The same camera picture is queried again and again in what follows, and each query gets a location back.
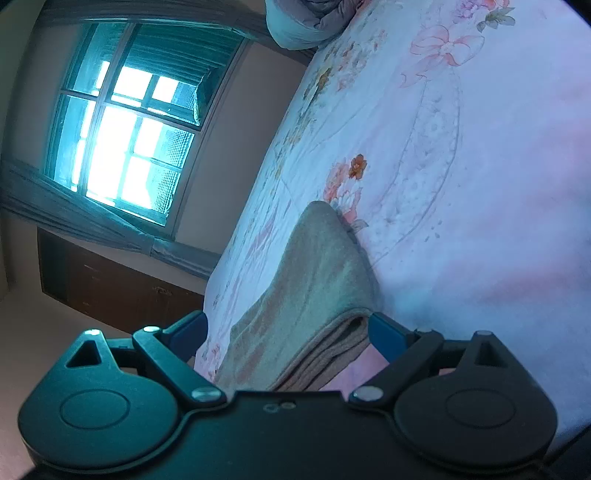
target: pillow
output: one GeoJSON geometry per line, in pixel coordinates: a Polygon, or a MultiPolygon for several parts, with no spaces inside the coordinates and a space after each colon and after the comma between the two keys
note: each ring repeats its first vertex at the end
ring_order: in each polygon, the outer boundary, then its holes
{"type": "Polygon", "coordinates": [[[340,34],[361,0],[265,0],[267,26],[280,47],[314,48],[340,34]]]}

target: curtain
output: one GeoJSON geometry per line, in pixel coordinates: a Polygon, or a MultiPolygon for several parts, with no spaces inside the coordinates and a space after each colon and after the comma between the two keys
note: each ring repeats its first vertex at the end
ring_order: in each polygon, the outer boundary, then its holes
{"type": "Polygon", "coordinates": [[[238,0],[47,0],[39,17],[41,25],[114,20],[220,28],[305,65],[314,56],[312,49],[281,48],[269,33],[265,15],[251,11],[238,0]]]}
{"type": "Polygon", "coordinates": [[[47,230],[139,252],[205,280],[220,258],[212,252],[148,235],[36,168],[5,157],[0,162],[0,206],[47,230]]]}

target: floral bedsheet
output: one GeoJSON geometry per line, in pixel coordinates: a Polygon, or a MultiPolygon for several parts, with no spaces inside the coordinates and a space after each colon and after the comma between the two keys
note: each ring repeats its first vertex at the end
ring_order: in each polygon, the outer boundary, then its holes
{"type": "MultiPolygon", "coordinates": [[[[591,29],[561,0],[368,0],[321,49],[207,285],[213,379],[300,213],[355,231],[381,309],[448,338],[494,331],[591,421],[591,29]]],[[[368,348],[327,388],[385,365],[368,348]]]]}

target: folded towel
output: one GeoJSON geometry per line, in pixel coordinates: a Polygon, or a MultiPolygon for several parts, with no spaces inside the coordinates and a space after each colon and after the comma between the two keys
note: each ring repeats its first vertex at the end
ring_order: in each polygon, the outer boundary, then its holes
{"type": "Polygon", "coordinates": [[[215,383],[235,390],[318,390],[367,347],[368,265],[325,202],[302,213],[269,288],[234,325],[215,383]]]}

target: window pane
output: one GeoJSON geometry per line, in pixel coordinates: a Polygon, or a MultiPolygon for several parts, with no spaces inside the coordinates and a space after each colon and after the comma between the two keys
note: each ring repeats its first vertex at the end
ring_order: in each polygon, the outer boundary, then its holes
{"type": "Polygon", "coordinates": [[[56,137],[51,150],[56,151],[54,180],[64,187],[77,190],[86,137],[95,108],[95,102],[82,98],[62,96],[56,118],[56,137]]]}
{"type": "Polygon", "coordinates": [[[123,67],[115,84],[115,93],[141,100],[144,98],[152,74],[138,69],[123,67]]]}
{"type": "Polygon", "coordinates": [[[92,154],[87,195],[165,225],[193,137],[125,108],[107,106],[92,154]]]}
{"type": "Polygon", "coordinates": [[[183,168],[193,134],[145,118],[139,129],[134,153],[183,168]]]}
{"type": "Polygon", "coordinates": [[[115,93],[143,100],[141,107],[151,112],[201,125],[241,41],[241,36],[216,28],[142,25],[115,93]],[[139,79],[140,72],[147,75],[141,81],[127,79],[132,73],[139,79]],[[128,83],[136,90],[124,91],[128,83]]]}
{"type": "Polygon", "coordinates": [[[88,28],[66,80],[67,89],[98,94],[125,25],[100,23],[88,28]]]}
{"type": "Polygon", "coordinates": [[[132,157],[118,206],[161,225],[166,224],[180,175],[176,171],[132,157]]]}
{"type": "Polygon", "coordinates": [[[88,191],[101,201],[117,198],[136,118],[135,114],[125,109],[111,106],[105,109],[88,177],[88,191]]]}

